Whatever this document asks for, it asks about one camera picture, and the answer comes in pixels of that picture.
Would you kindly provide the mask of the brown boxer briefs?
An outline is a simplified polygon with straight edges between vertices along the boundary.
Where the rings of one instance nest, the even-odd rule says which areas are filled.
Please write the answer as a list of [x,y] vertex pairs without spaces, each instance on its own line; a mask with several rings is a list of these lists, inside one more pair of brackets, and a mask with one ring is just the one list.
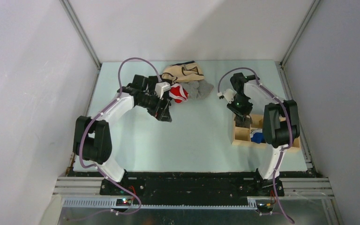
[[249,115],[245,117],[239,117],[235,115],[234,122],[235,122],[235,127],[250,129],[253,120]]

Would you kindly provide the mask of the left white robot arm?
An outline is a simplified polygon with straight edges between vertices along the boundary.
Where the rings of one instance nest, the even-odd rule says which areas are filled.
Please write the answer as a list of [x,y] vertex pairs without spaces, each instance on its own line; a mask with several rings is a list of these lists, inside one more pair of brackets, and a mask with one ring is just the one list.
[[129,191],[129,182],[123,179],[126,170],[112,156],[112,136],[110,126],[125,113],[139,106],[162,122],[171,122],[169,112],[171,85],[168,81],[135,75],[127,86],[118,89],[113,100],[95,117],[80,116],[75,122],[73,152],[79,156],[83,168],[84,161],[90,161],[107,180],[113,180],[111,189],[118,195]]

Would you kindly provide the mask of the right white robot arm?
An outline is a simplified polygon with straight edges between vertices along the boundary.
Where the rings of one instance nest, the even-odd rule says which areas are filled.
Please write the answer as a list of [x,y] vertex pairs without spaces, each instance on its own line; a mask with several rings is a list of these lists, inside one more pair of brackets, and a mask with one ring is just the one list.
[[270,180],[279,175],[286,150],[300,136],[298,106],[294,100],[275,95],[255,75],[235,73],[230,82],[232,89],[225,91],[225,99],[227,108],[234,113],[235,123],[249,128],[253,107],[259,106],[263,110],[262,136],[268,145],[268,155],[257,169],[261,179],[254,182],[254,190],[258,195],[266,196],[273,189]]

